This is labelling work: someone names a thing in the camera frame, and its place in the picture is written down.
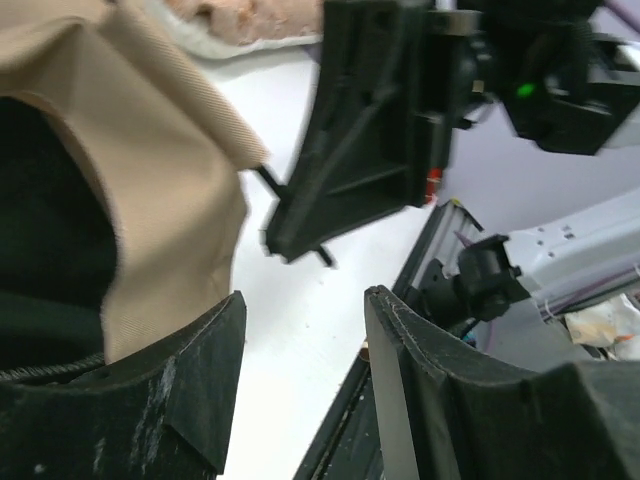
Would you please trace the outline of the beige fabric pet tent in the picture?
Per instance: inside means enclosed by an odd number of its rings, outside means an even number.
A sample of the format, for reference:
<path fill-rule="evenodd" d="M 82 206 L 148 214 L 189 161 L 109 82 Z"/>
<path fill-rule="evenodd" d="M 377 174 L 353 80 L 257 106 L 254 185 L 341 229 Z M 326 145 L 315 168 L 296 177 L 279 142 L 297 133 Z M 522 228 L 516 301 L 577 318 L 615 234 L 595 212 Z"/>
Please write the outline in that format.
<path fill-rule="evenodd" d="M 52 116 L 110 217 L 107 362 L 227 296 L 246 215 L 239 174 L 268 153 L 135 2 L 3 2 L 1 91 Z"/>

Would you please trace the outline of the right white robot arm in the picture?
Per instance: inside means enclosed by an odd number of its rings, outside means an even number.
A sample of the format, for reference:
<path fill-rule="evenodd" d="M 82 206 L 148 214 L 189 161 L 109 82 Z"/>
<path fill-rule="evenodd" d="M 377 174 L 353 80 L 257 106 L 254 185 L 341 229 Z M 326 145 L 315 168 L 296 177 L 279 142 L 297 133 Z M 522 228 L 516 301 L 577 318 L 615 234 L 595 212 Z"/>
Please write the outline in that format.
<path fill-rule="evenodd" d="M 518 137 L 594 155 L 639 102 L 595 1 L 328 1 L 308 128 L 264 233 L 294 261 L 436 194 L 452 135 L 499 103 Z"/>

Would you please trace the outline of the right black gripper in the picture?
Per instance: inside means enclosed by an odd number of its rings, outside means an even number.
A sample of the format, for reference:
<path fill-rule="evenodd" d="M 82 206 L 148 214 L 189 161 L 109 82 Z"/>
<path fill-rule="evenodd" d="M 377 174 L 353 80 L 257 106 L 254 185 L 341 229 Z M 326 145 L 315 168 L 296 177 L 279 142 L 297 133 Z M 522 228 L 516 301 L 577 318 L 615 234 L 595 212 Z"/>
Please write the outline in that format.
<path fill-rule="evenodd" d="M 468 130 L 499 103 L 485 1 L 327 1 L 316 96 L 286 185 L 299 236 L 332 238 L 425 199 L 427 126 Z"/>

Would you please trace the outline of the black tent pole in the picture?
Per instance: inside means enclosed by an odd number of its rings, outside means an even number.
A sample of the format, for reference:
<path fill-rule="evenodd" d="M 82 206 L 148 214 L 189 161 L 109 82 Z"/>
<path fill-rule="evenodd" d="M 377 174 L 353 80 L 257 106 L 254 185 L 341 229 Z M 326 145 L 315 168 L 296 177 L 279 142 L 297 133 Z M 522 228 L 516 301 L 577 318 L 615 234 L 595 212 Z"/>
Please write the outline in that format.
<path fill-rule="evenodd" d="M 302 197 L 288 185 L 280 184 L 268 167 L 260 166 L 255 172 L 277 199 L 263 230 L 263 245 L 268 254 L 278 255 L 285 263 L 290 264 L 307 253 L 314 252 L 326 267 L 334 267 L 335 260 L 322 245 L 322 240 L 311 240 L 305 244 L 299 236 L 303 216 L 309 212 L 309 206 L 304 206 Z"/>

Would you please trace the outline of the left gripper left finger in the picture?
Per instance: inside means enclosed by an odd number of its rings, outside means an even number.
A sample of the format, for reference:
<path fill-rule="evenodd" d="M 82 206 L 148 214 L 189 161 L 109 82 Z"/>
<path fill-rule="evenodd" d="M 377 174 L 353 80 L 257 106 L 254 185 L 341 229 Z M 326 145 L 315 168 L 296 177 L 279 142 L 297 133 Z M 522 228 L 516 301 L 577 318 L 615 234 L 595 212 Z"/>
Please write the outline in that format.
<path fill-rule="evenodd" d="M 2 384 L 2 478 L 221 475 L 245 332 L 235 291 L 187 327 L 67 384 Z"/>

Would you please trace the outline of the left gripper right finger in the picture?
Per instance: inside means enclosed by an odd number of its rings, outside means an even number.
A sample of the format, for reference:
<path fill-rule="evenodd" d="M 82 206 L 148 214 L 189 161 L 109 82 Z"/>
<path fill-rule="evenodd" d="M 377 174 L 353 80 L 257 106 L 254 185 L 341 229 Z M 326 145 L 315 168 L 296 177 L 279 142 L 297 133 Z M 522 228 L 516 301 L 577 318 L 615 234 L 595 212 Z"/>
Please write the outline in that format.
<path fill-rule="evenodd" d="M 639 366 L 543 373 L 485 355 L 383 286 L 364 295 L 389 479 L 635 479 Z"/>

